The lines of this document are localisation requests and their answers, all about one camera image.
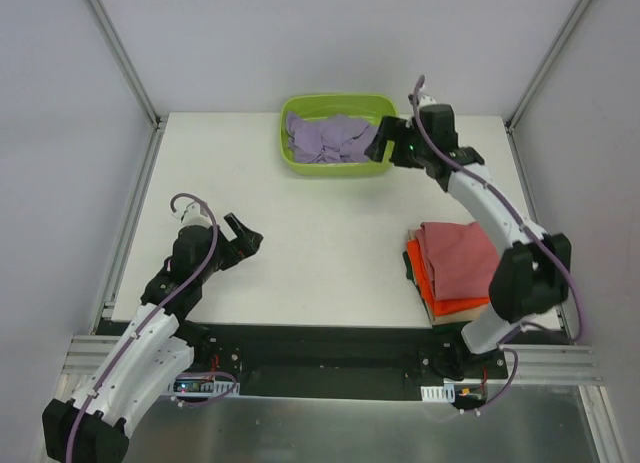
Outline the purple t shirt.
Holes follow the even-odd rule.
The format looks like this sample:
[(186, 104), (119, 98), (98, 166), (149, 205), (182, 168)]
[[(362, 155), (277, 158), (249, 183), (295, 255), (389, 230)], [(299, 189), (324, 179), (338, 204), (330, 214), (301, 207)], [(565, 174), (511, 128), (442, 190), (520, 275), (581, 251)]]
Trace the purple t shirt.
[(362, 118), (337, 114), (319, 120), (289, 111), (285, 132), (293, 160), (301, 164), (349, 164), (369, 161), (364, 151), (378, 127)]

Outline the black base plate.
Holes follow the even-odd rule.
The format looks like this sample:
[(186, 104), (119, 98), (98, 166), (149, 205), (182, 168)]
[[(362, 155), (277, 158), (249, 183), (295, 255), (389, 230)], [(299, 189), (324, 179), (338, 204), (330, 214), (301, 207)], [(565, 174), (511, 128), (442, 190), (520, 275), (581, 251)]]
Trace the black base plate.
[(472, 356), (458, 324), (436, 329), (202, 325), (188, 377), (218, 371), (245, 396), (412, 401), (423, 387), (507, 376), (500, 350)]

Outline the left controller board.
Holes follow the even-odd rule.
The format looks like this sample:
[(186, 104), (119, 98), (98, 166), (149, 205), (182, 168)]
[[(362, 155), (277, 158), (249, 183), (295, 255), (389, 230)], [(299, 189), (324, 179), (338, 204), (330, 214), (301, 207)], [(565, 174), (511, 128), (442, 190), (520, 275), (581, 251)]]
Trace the left controller board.
[(211, 405), (228, 397), (240, 395), (240, 383), (230, 373), (182, 373), (170, 383), (165, 395), (180, 408)]

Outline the dark green folded t shirt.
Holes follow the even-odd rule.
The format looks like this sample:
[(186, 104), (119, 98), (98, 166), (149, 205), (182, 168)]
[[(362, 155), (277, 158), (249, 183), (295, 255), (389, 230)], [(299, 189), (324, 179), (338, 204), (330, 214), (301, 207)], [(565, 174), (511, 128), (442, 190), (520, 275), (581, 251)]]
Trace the dark green folded t shirt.
[(426, 311), (426, 314), (428, 316), (429, 322), (431, 324), (432, 327), (435, 326), (443, 326), (443, 325), (452, 325), (452, 324), (465, 324), (469, 322), (469, 319), (465, 319), (466, 313), (465, 312), (460, 312), (460, 313), (454, 313), (454, 314), (448, 314), (448, 315), (443, 315), (443, 316), (436, 316), (433, 309), (431, 308), (431, 306), (429, 305), (429, 303), (427, 302), (427, 300), (422, 296), (420, 287), (418, 285), (418, 281), (414, 275), (413, 272), (413, 267), (411, 264), (411, 260), (409, 257), (409, 254), (407, 251), (404, 251), (402, 253), (402, 258), (404, 261), (404, 265), (405, 265), (405, 272), (406, 272), (406, 279), (409, 280), (413, 286), (415, 287), (416, 291), (419, 294), (420, 300), (423, 304), (423, 307)]

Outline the right controller board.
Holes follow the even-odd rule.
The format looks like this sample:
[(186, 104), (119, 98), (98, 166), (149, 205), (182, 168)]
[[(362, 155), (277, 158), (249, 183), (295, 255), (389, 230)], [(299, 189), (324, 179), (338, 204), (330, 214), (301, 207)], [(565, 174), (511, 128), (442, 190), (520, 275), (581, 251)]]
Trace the right controller board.
[(466, 391), (451, 382), (440, 386), (421, 386), (420, 398), (427, 420), (437, 424), (465, 415), (479, 416), (481, 408), (488, 402), (488, 397), (482, 392)]

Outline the pink folded t shirt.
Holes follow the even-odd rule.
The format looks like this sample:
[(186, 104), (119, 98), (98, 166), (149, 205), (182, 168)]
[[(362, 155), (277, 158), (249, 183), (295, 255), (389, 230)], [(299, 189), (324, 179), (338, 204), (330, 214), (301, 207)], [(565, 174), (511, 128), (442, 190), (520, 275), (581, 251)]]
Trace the pink folded t shirt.
[(415, 237), (437, 301), (489, 296), (499, 256), (477, 222), (424, 222)]

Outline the controller board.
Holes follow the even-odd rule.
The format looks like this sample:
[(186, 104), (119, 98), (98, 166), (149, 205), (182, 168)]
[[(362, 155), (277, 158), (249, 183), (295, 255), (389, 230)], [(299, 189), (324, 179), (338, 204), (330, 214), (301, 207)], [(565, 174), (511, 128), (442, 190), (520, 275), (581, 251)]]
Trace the controller board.
[(182, 373), (170, 383), (165, 395), (180, 408), (211, 405), (228, 397), (240, 395), (240, 383), (230, 373)]
[(420, 398), (427, 420), (437, 424), (465, 415), (479, 416), (481, 408), (488, 402), (488, 397), (482, 392), (466, 391), (451, 382), (440, 386), (421, 386)]

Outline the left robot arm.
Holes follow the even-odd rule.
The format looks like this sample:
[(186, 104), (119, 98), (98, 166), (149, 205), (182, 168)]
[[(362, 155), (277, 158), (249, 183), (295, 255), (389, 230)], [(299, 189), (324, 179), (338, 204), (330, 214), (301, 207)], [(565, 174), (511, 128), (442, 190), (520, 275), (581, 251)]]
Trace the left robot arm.
[(67, 400), (47, 405), (42, 423), (49, 458), (123, 461), (136, 427), (170, 384), (186, 370), (210, 368), (213, 337), (188, 315), (214, 273), (255, 255), (263, 241), (234, 214), (224, 220), (233, 239), (205, 217), (183, 223), (171, 254), (147, 283), (135, 316), (107, 357)]

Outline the aluminium frame post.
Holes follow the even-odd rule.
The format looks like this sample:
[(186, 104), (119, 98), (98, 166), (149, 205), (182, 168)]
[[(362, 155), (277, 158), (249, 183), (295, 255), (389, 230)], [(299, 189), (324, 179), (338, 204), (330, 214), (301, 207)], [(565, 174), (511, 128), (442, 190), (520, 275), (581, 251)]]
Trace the aluminium frame post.
[(102, 0), (83, 0), (116, 66), (151, 127), (157, 129), (163, 119), (139, 76)]
[(594, 0), (576, 0), (571, 7), (571, 10), (564, 22), (561, 24), (540, 63), (537, 65), (513, 111), (505, 120), (505, 128), (508, 134), (512, 134), (515, 131), (517, 125), (522, 120), (546, 78), (553, 69), (555, 63), (561, 56), (566, 45), (569, 43), (593, 3)]

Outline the left aluminium frame post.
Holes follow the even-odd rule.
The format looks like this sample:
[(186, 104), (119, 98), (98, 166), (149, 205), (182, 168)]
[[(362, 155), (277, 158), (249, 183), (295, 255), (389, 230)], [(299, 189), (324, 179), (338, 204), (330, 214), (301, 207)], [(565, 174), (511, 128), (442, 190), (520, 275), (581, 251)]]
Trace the left aluminium frame post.
[(102, 0), (83, 0), (116, 66), (151, 127), (157, 129), (163, 119), (139, 76)]

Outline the green plastic basin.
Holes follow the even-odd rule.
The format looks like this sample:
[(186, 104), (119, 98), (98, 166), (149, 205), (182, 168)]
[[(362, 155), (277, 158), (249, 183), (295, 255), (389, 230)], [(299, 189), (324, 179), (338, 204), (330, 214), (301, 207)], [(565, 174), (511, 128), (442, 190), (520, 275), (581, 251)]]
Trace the green plastic basin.
[(294, 173), (307, 177), (370, 177), (390, 168), (365, 155), (381, 120), (396, 116), (391, 99), (370, 93), (294, 96), (280, 115), (280, 153)]

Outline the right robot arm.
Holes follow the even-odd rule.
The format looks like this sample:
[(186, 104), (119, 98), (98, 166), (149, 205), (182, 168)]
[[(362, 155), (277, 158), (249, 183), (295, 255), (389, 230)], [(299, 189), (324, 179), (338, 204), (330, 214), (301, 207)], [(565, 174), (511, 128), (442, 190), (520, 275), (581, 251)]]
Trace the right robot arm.
[(461, 346), (450, 352), (457, 375), (476, 375), (486, 353), (568, 299), (570, 241), (527, 221), (497, 188), (483, 157), (459, 145), (451, 106), (416, 106), (409, 119), (382, 116), (365, 154), (375, 162), (424, 171), (470, 213), (500, 258), (489, 284), (488, 309), (462, 328)]

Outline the right aluminium frame post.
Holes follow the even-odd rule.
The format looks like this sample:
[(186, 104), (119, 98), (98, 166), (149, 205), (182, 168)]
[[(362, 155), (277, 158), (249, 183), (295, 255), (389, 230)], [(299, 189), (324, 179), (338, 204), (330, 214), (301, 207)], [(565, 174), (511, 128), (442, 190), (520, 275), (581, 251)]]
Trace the right aluminium frame post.
[(540, 63), (537, 65), (513, 111), (505, 120), (505, 128), (508, 134), (512, 134), (515, 131), (517, 125), (522, 120), (546, 78), (553, 69), (555, 63), (561, 56), (566, 45), (569, 43), (593, 3), (594, 0), (576, 0), (571, 7), (571, 10), (564, 22), (561, 24)]

